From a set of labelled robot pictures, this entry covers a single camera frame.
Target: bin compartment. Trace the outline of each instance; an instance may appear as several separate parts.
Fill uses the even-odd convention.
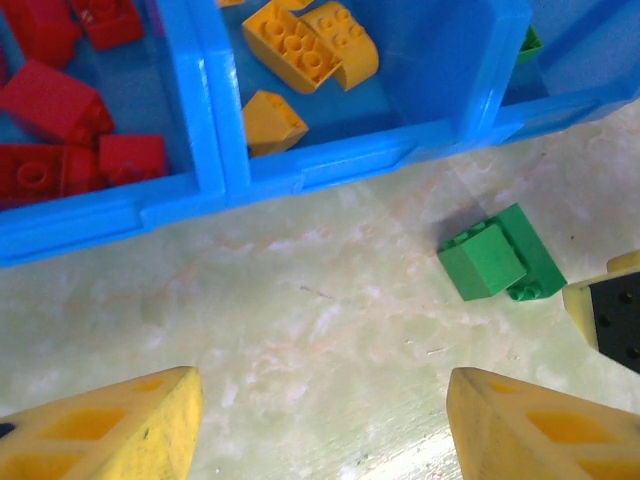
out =
[[[161,135],[169,176],[0,212],[0,265],[105,243],[224,207],[217,144],[209,134],[213,117],[200,97],[189,95],[202,90],[200,44],[185,28],[191,12],[169,0],[140,0],[135,6],[144,21],[142,40],[96,52],[84,37],[63,71],[100,92],[116,133]],[[1,11],[0,45],[13,74],[24,58]],[[0,143],[38,141],[0,114]]]
[[[498,128],[507,141],[604,117],[640,95],[640,1],[531,0],[542,51],[518,65]]]
[[[243,36],[242,23],[264,1],[222,11],[208,3],[189,0],[198,12],[198,33],[210,53],[228,48],[235,66],[216,66],[213,55],[207,62],[214,110],[227,120],[218,140],[230,206],[437,158],[489,129],[530,21],[526,1],[344,0],[374,41],[379,70],[347,92],[330,78],[314,93],[301,94],[255,58]],[[325,3],[316,0],[294,13]],[[282,96],[309,132],[291,151],[248,160],[235,110],[258,90]]]

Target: lego brick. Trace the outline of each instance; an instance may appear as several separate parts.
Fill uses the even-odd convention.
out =
[[[280,95],[264,90],[249,100],[242,115],[252,157],[284,152],[309,131]]]
[[[497,225],[481,223],[454,237],[438,258],[463,300],[496,295],[527,274]]]
[[[4,0],[0,7],[26,59],[54,68],[73,59],[82,30],[64,0]]]
[[[499,225],[527,275],[507,289],[516,301],[548,298],[567,284],[531,223],[518,204],[491,217],[487,223]]]
[[[242,30],[253,54],[299,93],[313,93],[340,66],[313,30],[273,2],[245,20]]]
[[[94,148],[113,121],[97,90],[35,60],[0,93],[0,110],[43,140]]]
[[[242,5],[245,0],[216,0],[216,3],[220,8],[235,7],[236,5]]]
[[[98,51],[144,37],[142,20],[131,0],[70,0],[73,11]]]
[[[0,210],[106,187],[90,150],[60,145],[0,145]]]
[[[300,17],[342,61],[334,76],[345,90],[378,71],[378,50],[351,12],[338,2],[328,2]]]
[[[99,151],[100,170],[113,186],[167,174],[164,140],[160,135],[103,135]]]
[[[535,57],[540,50],[542,50],[542,41],[538,37],[538,34],[533,29],[533,27],[529,26],[527,30],[527,36],[524,39],[522,47],[520,48],[520,53],[518,54],[517,64],[527,63],[533,57]]]
[[[303,8],[307,8],[313,0],[272,0],[274,3],[277,3],[278,6],[284,8],[285,10],[302,10]]]

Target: scratched surface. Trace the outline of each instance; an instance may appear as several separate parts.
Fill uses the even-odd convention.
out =
[[[191,478],[460,478],[444,399],[477,366],[640,413],[561,299],[463,303],[439,239],[522,204],[570,281],[640,248],[640,104],[599,124],[0,271],[0,414],[176,365]]]

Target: yellow lego brick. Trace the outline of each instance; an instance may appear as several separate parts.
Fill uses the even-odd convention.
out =
[[[284,152],[309,131],[280,95],[264,90],[258,90],[249,100],[242,116],[252,157]]]
[[[216,0],[216,3],[220,8],[225,7],[234,7],[236,5],[241,5],[245,0]]]
[[[340,60],[292,13],[267,3],[242,24],[253,54],[299,93],[313,93],[340,66]]]
[[[279,6],[286,10],[302,10],[311,5],[313,0],[273,0]]]
[[[328,2],[304,14],[300,19],[342,60],[335,77],[345,91],[378,71],[378,49],[344,6],[338,2]]]

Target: screw hole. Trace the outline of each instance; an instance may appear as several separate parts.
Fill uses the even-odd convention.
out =
[[[637,360],[640,358],[640,347],[629,347],[627,348],[627,356],[631,360]]]
[[[0,423],[0,438],[10,434],[16,429],[13,423]]]
[[[606,315],[600,315],[600,317],[598,317],[598,323],[603,327],[608,327],[611,325],[611,319]]]
[[[633,301],[633,295],[631,295],[631,292],[622,292],[618,295],[618,300],[620,300],[620,303],[629,305]]]

